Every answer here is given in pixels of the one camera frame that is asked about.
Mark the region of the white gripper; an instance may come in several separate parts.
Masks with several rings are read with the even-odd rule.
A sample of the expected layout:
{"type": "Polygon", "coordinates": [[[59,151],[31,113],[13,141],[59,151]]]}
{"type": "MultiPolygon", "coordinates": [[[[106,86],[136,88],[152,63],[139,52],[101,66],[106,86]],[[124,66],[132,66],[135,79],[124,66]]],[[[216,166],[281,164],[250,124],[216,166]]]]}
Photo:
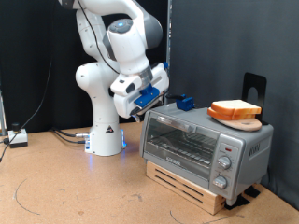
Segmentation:
{"type": "Polygon", "coordinates": [[[126,76],[119,74],[113,82],[114,104],[123,118],[144,120],[145,113],[153,105],[162,105],[163,92],[168,89],[169,78],[163,63],[148,67],[141,74],[126,76]]]}

